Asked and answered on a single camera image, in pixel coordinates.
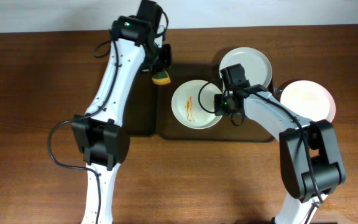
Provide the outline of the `green yellow sponge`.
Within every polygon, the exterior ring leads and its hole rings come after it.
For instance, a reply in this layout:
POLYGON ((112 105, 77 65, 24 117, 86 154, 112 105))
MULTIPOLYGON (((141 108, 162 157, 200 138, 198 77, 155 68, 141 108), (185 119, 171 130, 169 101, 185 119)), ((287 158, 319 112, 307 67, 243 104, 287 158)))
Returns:
POLYGON ((171 79, 167 71, 154 72, 152 82, 156 85, 168 85, 171 83, 171 79))

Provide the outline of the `white plate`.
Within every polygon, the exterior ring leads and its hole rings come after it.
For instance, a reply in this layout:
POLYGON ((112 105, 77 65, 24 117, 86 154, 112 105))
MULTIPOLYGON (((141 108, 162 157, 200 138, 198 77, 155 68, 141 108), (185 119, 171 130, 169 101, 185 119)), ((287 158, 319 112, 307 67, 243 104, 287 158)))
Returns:
POLYGON ((336 115, 333 96, 322 85, 299 80, 287 85, 281 93, 280 102, 296 114, 312 121, 332 122, 336 115))
POLYGON ((251 85, 269 87, 272 81, 272 66, 262 52, 250 47, 233 49, 223 57, 219 70, 238 63, 244 68, 245 76, 251 85))
POLYGON ((210 128, 222 118, 222 115, 208 113, 200 106, 198 94, 205 84, 207 84, 205 80, 187 81, 181 84, 172 96, 172 112, 175 118, 188 128, 210 128))

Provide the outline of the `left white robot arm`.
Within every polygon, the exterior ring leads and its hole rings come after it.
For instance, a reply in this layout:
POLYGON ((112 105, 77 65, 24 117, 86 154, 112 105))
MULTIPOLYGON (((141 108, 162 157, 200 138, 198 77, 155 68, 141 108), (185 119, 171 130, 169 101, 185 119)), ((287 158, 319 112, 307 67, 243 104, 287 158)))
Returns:
POLYGON ((117 171, 129 151, 123 129, 124 109, 135 76, 151 72, 167 77, 170 46, 160 16, 121 16, 110 30, 111 51, 97 94, 85 115, 71 122, 88 175, 82 223, 112 223, 112 198, 117 171))

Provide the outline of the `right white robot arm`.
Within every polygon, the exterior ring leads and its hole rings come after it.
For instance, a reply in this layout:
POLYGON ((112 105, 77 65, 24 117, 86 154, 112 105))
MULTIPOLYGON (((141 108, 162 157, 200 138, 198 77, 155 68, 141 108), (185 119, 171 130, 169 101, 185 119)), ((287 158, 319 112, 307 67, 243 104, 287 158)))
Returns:
POLYGON ((214 113, 253 120, 279 142, 287 195, 272 223, 310 223, 328 195, 345 182, 333 125, 292 112, 263 86, 230 86, 214 96, 214 113))

